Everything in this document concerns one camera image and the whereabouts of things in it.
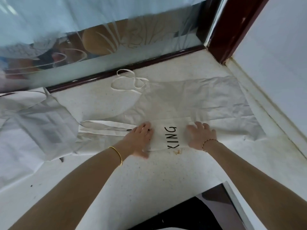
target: hand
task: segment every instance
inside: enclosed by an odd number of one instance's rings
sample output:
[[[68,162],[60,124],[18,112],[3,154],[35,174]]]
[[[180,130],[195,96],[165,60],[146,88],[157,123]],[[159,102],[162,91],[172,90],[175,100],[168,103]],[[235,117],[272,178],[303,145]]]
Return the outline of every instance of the hand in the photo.
[[[122,140],[122,143],[129,145],[134,156],[148,158],[147,152],[144,152],[146,145],[148,145],[154,130],[150,129],[151,123],[142,123],[130,131]]]
[[[192,135],[192,140],[189,143],[191,148],[203,150],[203,144],[208,139],[216,139],[216,131],[210,130],[210,126],[206,123],[195,122],[197,128],[193,125],[188,125],[187,130]]]

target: stain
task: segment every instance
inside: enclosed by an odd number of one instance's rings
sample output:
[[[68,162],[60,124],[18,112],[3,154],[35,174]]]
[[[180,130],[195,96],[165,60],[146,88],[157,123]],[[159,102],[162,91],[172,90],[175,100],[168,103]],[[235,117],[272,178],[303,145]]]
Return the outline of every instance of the stain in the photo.
[[[178,149],[178,151],[173,151],[176,155],[181,154],[180,149]]]

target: bracelet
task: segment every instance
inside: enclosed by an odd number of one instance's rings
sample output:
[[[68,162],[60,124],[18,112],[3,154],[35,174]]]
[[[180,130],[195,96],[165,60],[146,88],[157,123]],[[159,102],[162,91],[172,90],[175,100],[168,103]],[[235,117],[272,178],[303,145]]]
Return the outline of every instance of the bracelet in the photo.
[[[116,148],[114,148],[112,146],[110,146],[109,148],[113,148],[115,150],[115,152],[117,152],[117,154],[118,154],[118,156],[119,156],[119,158],[121,160],[121,164],[119,166],[122,166],[122,156],[120,155],[120,153],[116,150]]]
[[[203,146],[201,147],[201,148],[203,149],[203,151],[205,151],[205,150],[204,150],[204,145],[205,145],[205,143],[206,143],[207,141],[209,141],[209,140],[215,140],[215,141],[217,141],[216,139],[206,139],[205,142],[203,143]]]

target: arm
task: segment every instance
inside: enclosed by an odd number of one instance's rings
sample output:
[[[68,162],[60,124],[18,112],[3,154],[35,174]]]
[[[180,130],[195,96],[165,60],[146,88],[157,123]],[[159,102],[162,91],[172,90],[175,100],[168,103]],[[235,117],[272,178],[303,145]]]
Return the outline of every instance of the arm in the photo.
[[[153,130],[143,123],[113,147],[124,161],[133,154],[147,158],[143,152]],[[50,192],[29,209],[9,230],[73,230],[92,204],[113,171],[121,164],[117,152],[108,148],[75,168]]]
[[[268,230],[305,229],[307,202],[270,178],[216,140],[208,124],[187,126],[193,139],[189,146],[208,152],[223,168],[241,195]]]

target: speckled floor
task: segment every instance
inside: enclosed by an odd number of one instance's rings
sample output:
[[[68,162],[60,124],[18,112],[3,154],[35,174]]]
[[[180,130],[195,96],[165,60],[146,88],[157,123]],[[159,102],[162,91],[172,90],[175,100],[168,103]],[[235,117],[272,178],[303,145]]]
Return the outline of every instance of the speckled floor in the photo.
[[[135,71],[150,81],[224,77],[230,71],[207,51],[175,58]],[[113,78],[53,94],[78,120],[104,119],[130,108],[138,95],[110,89]],[[268,138],[244,141],[232,150],[307,200],[307,160],[257,102],[247,100]],[[89,156],[67,156],[45,162],[33,176],[0,193],[0,230],[8,229],[36,201]],[[185,149],[181,154],[159,151],[148,160],[129,157],[116,169],[88,209],[77,230],[125,230],[225,180],[213,158]],[[255,229],[265,229],[234,185],[229,182]]]

